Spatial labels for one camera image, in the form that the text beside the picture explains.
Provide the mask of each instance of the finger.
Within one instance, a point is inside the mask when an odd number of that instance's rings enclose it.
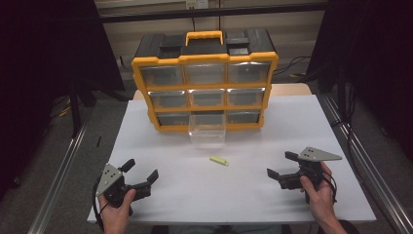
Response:
[[[321,162],[321,168],[322,168],[322,170],[323,170],[325,173],[327,173],[327,174],[329,174],[329,175],[332,174],[332,171],[327,167],[327,165],[325,165],[324,162]]]
[[[103,207],[108,203],[107,199],[104,197],[103,194],[97,197],[97,201],[99,202],[100,207]]]
[[[307,178],[304,175],[301,175],[300,181],[301,181],[301,184],[303,185],[303,188],[309,194],[310,198],[314,198],[314,197],[318,196],[317,192],[316,192],[316,189],[314,189],[314,186],[311,183],[309,178]]]
[[[121,209],[129,209],[131,203],[133,202],[134,195],[136,194],[135,189],[131,189],[127,192],[124,198],[124,202],[122,203],[122,208]]]

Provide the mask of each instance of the black plastic top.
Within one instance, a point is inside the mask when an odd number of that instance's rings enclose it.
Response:
[[[265,28],[224,33],[224,44],[214,39],[191,39],[185,46],[186,34],[167,36],[164,33],[145,35],[136,51],[136,58],[157,57],[177,59],[180,56],[228,54],[243,56],[256,52],[275,52]]]

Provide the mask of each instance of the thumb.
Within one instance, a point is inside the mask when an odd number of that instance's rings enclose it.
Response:
[[[310,198],[313,198],[317,195],[316,189],[314,189],[313,184],[311,183],[310,179],[307,178],[304,175],[301,175],[300,177],[301,184],[303,185],[303,188],[306,190],[306,192],[309,194]]]

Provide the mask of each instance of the metal bracket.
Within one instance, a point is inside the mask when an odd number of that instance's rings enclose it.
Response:
[[[99,186],[97,187],[96,197],[103,194],[112,184],[121,178],[123,173],[110,164],[104,167]]]
[[[342,160],[343,158],[339,155],[328,153],[313,147],[306,147],[303,152],[298,155],[301,160],[311,161],[311,162],[321,162],[321,161],[333,161]]]

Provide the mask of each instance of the transparent plastic container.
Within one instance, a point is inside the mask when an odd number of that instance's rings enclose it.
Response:
[[[186,106],[185,91],[148,92],[154,108]]]
[[[188,134],[196,148],[221,148],[225,145],[224,111],[196,111],[189,117]]]
[[[261,105],[265,88],[228,89],[228,105]]]
[[[189,102],[195,106],[217,106],[224,104],[224,89],[189,90]]]
[[[225,63],[194,63],[185,65],[188,84],[218,84],[224,82]]]
[[[189,124],[189,112],[158,112],[156,116],[161,126]]]
[[[147,86],[182,85],[182,68],[180,65],[142,66],[143,80]]]
[[[228,110],[227,111],[227,122],[228,124],[258,123],[260,113],[261,113],[261,110],[259,109]]]
[[[244,61],[228,63],[229,83],[266,82],[269,61]]]

